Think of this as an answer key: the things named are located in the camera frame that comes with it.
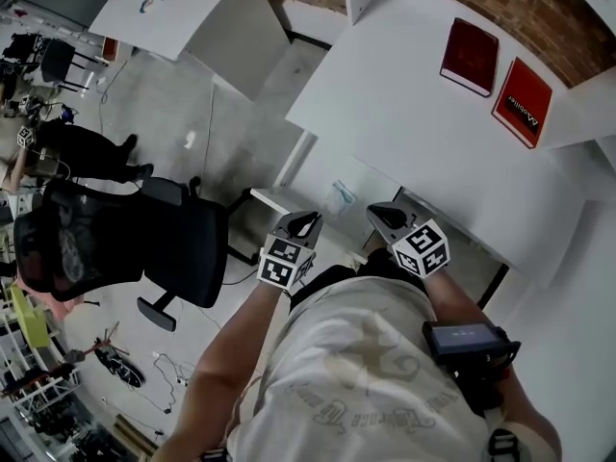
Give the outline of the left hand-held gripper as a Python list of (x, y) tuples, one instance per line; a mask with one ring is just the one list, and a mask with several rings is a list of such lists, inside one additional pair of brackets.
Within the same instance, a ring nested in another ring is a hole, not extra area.
[[(307, 237), (292, 237), (287, 232), (302, 232), (308, 227)], [(267, 235), (260, 250), (258, 279), (281, 290), (292, 286), (313, 266), (315, 246), (321, 234), (321, 214), (299, 211), (283, 216), (275, 231)]]

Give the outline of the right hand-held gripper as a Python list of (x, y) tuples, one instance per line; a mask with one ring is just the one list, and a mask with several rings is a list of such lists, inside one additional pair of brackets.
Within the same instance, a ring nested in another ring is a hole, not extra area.
[(395, 201), (373, 203), (367, 217), (397, 265), (426, 278), (449, 262), (449, 243), (433, 218), (420, 218)]

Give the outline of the white desk drawer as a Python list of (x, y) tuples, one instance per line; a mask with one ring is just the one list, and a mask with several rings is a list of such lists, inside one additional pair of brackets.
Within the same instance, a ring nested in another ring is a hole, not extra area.
[[(357, 200), (341, 217), (331, 217), (324, 208), (331, 185), (342, 181)], [(251, 195), (285, 216), (299, 211), (318, 211), (323, 228), (316, 245), (318, 263), (367, 259), (365, 246), (373, 233), (367, 207), (376, 202), (392, 201), (400, 184), (352, 156), (323, 152), (309, 153), (300, 166), (289, 167), (278, 184), (253, 189)]]

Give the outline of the clear plastic packet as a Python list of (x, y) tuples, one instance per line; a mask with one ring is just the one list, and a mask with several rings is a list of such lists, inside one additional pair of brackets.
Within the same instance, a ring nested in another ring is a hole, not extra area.
[(324, 208), (331, 217), (339, 218), (355, 204), (356, 200), (355, 194), (342, 181), (336, 180), (330, 187)]

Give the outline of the black forearm screen device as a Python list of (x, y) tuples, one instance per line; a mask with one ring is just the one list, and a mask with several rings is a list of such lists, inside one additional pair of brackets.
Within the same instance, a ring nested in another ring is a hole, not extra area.
[(427, 321), (422, 332), (434, 362), (446, 371), (478, 416), (501, 407), (496, 384), (507, 377), (521, 343), (485, 322), (453, 324)]

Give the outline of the person's right forearm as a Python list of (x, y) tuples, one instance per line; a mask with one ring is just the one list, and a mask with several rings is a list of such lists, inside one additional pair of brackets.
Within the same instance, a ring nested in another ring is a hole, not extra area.
[[(438, 321), (455, 323), (493, 323), (466, 295), (444, 269), (438, 270), (424, 280), (424, 286), (435, 317)], [(503, 396), (502, 417), (506, 422), (526, 426), (541, 437), (562, 462), (562, 446), (553, 424), (532, 404), (512, 366), (507, 377), (496, 383)]]

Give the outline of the person's left forearm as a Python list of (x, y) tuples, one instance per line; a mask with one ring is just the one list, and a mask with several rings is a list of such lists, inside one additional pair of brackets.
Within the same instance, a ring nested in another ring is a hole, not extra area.
[(216, 449), (255, 372), (282, 290), (261, 282), (200, 356), (176, 427), (151, 462), (193, 462)]

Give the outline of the person's black trousers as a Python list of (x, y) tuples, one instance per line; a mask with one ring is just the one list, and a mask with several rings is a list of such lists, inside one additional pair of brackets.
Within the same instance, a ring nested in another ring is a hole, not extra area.
[(293, 311), (300, 303), (316, 292), (333, 284), (356, 277), (381, 277), (404, 281), (426, 294), (423, 281), (406, 270), (400, 269), (392, 258), (391, 253), (386, 248), (381, 247), (373, 251), (369, 255), (367, 263), (361, 265), (358, 270), (342, 265), (330, 267), (292, 295), (290, 298), (290, 311)]

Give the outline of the person's white printed shirt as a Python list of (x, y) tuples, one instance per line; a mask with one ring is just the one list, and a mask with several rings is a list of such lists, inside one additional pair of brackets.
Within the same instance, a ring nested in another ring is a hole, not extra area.
[(228, 436), (232, 462), (480, 462), (488, 429), (431, 359), (432, 318), (418, 288), (379, 277), (305, 299)]

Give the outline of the dark red book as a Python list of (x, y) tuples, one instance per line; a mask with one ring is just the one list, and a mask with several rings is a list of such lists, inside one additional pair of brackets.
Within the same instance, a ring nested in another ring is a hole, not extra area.
[(456, 17), (442, 60), (440, 75), (482, 97), (493, 92), (499, 40), (474, 24)]

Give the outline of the black round stand base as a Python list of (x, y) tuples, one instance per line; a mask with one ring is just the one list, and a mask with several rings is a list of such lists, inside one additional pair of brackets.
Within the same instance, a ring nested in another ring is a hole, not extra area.
[(141, 371), (113, 346), (103, 346), (94, 352), (100, 364), (124, 384), (139, 389), (145, 382)]

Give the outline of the brown tripod stand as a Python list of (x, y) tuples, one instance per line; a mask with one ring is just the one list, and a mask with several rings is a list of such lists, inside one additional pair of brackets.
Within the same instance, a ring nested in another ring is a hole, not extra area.
[(112, 338), (114, 337), (119, 326), (117, 322), (111, 329), (105, 329), (103, 339), (98, 340), (93, 346), (86, 350), (71, 349), (63, 357), (63, 362), (67, 364), (77, 364), (85, 361), (85, 358), (95, 353), (101, 348), (110, 348), (113, 352), (129, 355), (127, 351), (120, 349), (112, 344)]

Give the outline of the pink cushioned chair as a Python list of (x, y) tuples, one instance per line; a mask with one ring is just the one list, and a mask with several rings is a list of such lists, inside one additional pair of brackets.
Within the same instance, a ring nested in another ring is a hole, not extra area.
[(24, 293), (27, 293), (28, 295), (33, 296), (38, 302), (44, 304), (49, 309), (49, 311), (52, 313), (52, 315), (57, 321), (62, 321), (78, 305), (94, 304), (94, 305), (99, 306), (98, 302), (87, 301), (82, 295), (79, 295), (76, 298), (70, 299), (68, 301), (58, 301), (50, 293), (40, 293), (40, 292), (34, 291), (32, 288), (30, 288), (23, 282), (20, 276), (16, 277), (15, 284)]

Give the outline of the yellow-green stool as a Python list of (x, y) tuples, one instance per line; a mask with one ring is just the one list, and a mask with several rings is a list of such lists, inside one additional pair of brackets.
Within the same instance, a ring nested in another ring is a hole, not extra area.
[(40, 307), (33, 307), (16, 284), (11, 284), (10, 295), (17, 322), (28, 346), (30, 348), (50, 347), (52, 339), (47, 329), (44, 310)]

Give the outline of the white metal rack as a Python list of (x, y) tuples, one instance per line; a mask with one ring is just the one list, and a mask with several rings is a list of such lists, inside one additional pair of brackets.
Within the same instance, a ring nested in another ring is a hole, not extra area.
[(78, 371), (66, 377), (50, 376), (63, 362), (64, 349), (57, 341), (60, 330), (46, 313), (48, 346), (33, 347), (11, 308), (0, 311), (0, 394), (24, 418), (50, 408), (80, 386)]

